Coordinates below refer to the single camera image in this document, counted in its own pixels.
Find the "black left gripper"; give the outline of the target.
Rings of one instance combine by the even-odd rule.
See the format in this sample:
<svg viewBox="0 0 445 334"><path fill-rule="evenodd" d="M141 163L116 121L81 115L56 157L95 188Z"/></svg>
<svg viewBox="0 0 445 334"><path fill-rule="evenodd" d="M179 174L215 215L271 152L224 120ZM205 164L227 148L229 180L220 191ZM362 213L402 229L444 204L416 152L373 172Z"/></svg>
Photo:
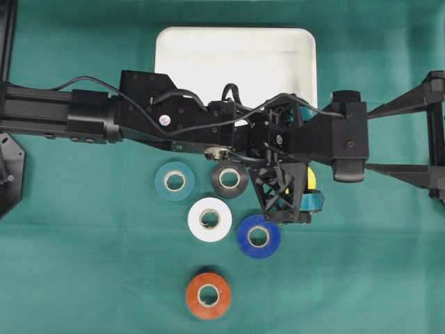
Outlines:
<svg viewBox="0 0 445 334"><path fill-rule="evenodd" d="M170 118L170 124L162 126L161 130L175 132L198 125L209 125L209 128L166 136L136 107L130 107L128 101L122 100L121 109L115 118L122 136L162 150L171 150L174 145L181 144L187 152L204 151L204 156L208 160L257 166L256 158L239 155L228 149L243 150L245 147L243 137L248 133L247 125L213 126L214 123L233 120L243 114L238 86L235 83L227 83L222 91L222 99L209 102L205 110L189 97L172 96L157 104L153 102L154 98L175 88L166 74L121 71L120 90L125 95L143 107L153 121L159 122L159 118L163 115Z"/></svg>

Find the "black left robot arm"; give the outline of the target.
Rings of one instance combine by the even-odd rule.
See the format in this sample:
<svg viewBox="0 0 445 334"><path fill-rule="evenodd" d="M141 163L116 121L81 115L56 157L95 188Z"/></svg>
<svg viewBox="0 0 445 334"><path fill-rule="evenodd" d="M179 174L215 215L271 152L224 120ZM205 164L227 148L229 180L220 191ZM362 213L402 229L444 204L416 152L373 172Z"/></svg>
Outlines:
<svg viewBox="0 0 445 334"><path fill-rule="evenodd" d="M203 154L207 159L263 163L251 146L250 126L232 102L202 106L166 74L124 70L117 95L91 90L43 90L1 82L1 131L74 142L129 139L161 150Z"/></svg>

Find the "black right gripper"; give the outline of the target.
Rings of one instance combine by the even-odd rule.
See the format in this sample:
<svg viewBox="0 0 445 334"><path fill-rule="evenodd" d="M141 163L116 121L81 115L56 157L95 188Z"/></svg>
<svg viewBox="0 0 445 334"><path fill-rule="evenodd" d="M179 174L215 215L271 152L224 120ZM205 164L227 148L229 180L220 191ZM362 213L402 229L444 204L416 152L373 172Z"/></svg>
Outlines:
<svg viewBox="0 0 445 334"><path fill-rule="evenodd" d="M309 223L300 211L307 184L307 165L334 161L334 107L317 109L294 94L281 93L263 104L243 107L249 124L243 137L243 155L258 164L276 164L250 170L262 214L274 223Z"/></svg>

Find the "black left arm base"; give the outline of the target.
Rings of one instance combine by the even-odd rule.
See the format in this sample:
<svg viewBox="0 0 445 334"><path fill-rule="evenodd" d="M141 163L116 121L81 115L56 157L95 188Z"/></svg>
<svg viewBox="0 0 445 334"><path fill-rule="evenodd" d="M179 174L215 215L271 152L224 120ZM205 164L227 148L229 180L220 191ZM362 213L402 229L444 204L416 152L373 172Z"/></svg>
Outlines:
<svg viewBox="0 0 445 334"><path fill-rule="evenodd" d="M7 133L1 133L1 218L22 199L25 152Z"/></svg>

